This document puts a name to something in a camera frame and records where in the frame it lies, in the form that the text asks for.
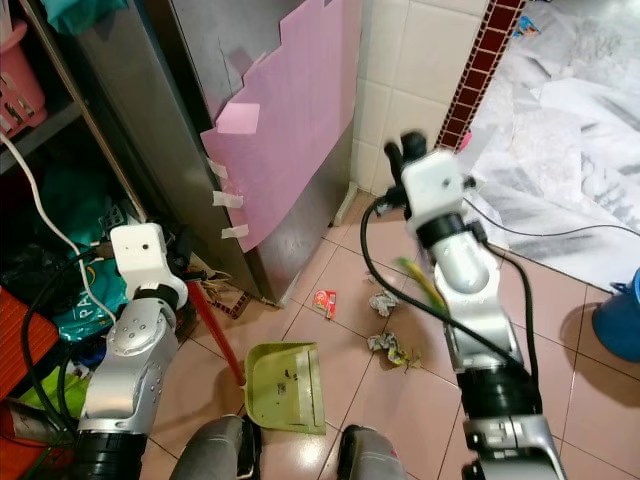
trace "dustpan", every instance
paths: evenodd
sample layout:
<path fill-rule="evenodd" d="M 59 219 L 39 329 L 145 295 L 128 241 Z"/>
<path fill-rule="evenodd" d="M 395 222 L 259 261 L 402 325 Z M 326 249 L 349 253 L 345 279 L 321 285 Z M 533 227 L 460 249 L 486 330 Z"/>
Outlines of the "dustpan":
<path fill-rule="evenodd" d="M 263 343 L 245 359 L 245 408 L 263 428 L 326 432 L 315 343 Z"/>

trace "white tape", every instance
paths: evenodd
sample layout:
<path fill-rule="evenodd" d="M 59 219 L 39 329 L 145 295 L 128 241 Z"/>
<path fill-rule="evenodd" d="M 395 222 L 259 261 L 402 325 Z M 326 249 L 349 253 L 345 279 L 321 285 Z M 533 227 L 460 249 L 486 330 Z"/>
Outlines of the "white tape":
<path fill-rule="evenodd" d="M 209 161 L 209 168 L 213 173 L 215 173 L 220 178 L 229 178 L 227 176 L 227 169 L 225 167 L 223 167 L 222 165 L 218 165 L 210 158 L 207 158 L 207 160 Z"/>
<path fill-rule="evenodd" d="M 249 225 L 238 225 L 237 227 L 223 228 L 221 238 L 240 238 L 249 235 Z"/>
<path fill-rule="evenodd" d="M 230 193 L 213 191 L 213 206 L 214 207 L 227 207 L 227 208 L 240 208 L 244 203 L 244 198 L 239 195 L 231 195 Z"/>

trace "tiled floor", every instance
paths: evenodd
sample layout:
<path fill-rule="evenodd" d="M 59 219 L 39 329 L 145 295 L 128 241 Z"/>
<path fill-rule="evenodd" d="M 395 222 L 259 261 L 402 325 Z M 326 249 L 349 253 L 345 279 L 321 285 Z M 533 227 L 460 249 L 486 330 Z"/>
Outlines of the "tiled floor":
<path fill-rule="evenodd" d="M 287 308 L 254 301 L 235 321 L 217 312 L 239 358 L 262 342 L 318 344 L 327 434 L 267 432 L 265 480 L 335 479 L 340 431 L 351 423 L 373 426 L 388 436 L 410 479 L 459 480 L 461 466 L 472 458 L 462 435 L 464 412 L 441 325 L 406 305 L 387 322 L 368 306 L 376 287 L 367 278 L 357 232 L 369 201 L 361 194 L 346 224 L 327 233 Z M 371 244 L 381 272 L 403 291 L 418 295 L 393 261 L 415 256 L 402 217 L 378 221 Z M 569 478 L 640 478 L 640 365 L 611 355 L 591 326 L 594 305 L 608 294 L 522 263 L 532 282 L 545 413 Z M 522 287 L 507 262 L 501 270 L 500 296 L 526 348 Z M 319 288 L 337 291 L 333 322 L 311 306 Z M 365 338 L 385 329 L 394 331 L 407 349 L 422 353 L 422 369 L 389 369 L 383 358 L 367 350 Z M 202 326 L 182 344 L 167 375 L 143 478 L 169 478 L 176 457 L 200 425 L 241 410 L 242 391 L 219 353 Z"/>

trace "white tiled wall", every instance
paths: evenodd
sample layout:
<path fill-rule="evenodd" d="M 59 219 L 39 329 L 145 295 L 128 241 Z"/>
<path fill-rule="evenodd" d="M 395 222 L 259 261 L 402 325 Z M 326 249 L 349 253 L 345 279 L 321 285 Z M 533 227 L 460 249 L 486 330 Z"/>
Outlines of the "white tiled wall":
<path fill-rule="evenodd" d="M 432 147 L 487 0 L 364 0 L 351 178 L 382 194 L 393 182 L 382 147 L 408 129 Z"/>

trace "pink container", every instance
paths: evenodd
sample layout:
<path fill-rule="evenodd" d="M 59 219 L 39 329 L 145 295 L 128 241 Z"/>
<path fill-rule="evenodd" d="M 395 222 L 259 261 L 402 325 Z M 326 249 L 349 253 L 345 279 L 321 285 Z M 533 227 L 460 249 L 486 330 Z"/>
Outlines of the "pink container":
<path fill-rule="evenodd" d="M 26 33 L 27 24 L 16 20 L 11 36 L 0 46 L 0 126 L 9 138 L 47 118 L 44 93 L 20 48 Z"/>

